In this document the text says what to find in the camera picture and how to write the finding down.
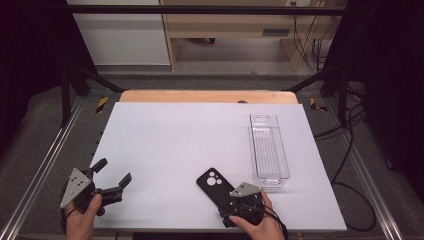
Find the phone case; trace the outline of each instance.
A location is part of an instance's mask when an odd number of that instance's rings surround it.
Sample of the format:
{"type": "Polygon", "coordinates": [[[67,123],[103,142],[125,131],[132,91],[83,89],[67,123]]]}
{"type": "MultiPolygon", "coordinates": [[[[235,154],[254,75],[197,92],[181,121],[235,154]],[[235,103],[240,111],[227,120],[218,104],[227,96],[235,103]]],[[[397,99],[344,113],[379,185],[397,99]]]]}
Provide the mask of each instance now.
{"type": "Polygon", "coordinates": [[[230,192],[234,187],[215,169],[210,168],[197,181],[197,185],[215,203],[220,212],[232,212],[230,192]]]}

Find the white cabinet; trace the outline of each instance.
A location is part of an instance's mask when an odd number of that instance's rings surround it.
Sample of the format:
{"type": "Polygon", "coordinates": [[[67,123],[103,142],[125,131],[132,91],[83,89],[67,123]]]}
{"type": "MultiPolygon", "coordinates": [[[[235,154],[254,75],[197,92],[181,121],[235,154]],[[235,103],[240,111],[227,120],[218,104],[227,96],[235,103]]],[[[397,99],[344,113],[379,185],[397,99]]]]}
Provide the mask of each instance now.
{"type": "MultiPolygon", "coordinates": [[[[156,0],[68,0],[68,4],[159,5],[156,0]]],[[[162,16],[74,14],[96,66],[170,65],[162,16]]]]}

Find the clear plastic container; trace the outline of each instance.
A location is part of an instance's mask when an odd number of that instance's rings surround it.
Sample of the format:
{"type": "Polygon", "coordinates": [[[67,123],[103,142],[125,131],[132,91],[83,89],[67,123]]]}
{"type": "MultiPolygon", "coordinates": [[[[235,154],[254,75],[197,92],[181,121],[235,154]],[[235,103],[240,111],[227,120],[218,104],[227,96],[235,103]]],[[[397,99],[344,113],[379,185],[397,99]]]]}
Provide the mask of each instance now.
{"type": "Polygon", "coordinates": [[[277,116],[250,115],[250,149],[254,181],[267,192],[281,192],[290,178],[277,116]]]}

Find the human hand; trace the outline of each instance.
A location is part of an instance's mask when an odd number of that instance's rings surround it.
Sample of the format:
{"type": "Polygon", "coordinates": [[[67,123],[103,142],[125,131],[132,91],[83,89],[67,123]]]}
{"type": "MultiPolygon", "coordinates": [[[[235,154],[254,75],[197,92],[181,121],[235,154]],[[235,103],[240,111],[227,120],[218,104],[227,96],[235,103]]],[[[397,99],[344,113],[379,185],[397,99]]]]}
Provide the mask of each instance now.
{"type": "Polygon", "coordinates": [[[94,217],[102,204],[102,195],[96,194],[91,199],[85,213],[76,209],[73,202],[70,202],[65,208],[66,216],[66,239],[67,240],[90,240],[93,239],[94,217]]]}
{"type": "MultiPolygon", "coordinates": [[[[264,191],[261,192],[261,195],[265,206],[270,208],[268,209],[265,207],[265,211],[274,215],[271,211],[272,202],[268,195],[264,191]]],[[[280,224],[267,214],[264,214],[262,222],[257,226],[250,224],[248,221],[238,216],[230,216],[230,220],[249,234],[252,240],[284,240],[280,224]]]]}

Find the white table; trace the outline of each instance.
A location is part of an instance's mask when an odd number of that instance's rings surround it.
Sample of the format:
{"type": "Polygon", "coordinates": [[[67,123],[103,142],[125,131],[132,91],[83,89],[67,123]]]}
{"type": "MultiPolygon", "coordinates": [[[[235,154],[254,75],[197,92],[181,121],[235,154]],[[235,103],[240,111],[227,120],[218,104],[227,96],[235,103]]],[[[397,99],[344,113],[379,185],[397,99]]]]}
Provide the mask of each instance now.
{"type": "Polygon", "coordinates": [[[291,177],[283,193],[269,196],[288,230],[346,230],[302,105],[251,103],[116,103],[93,158],[109,164],[94,182],[114,187],[128,172],[133,180],[94,227],[238,231],[225,229],[196,179],[215,167],[234,187],[253,182],[251,113],[278,115],[291,177]]]}

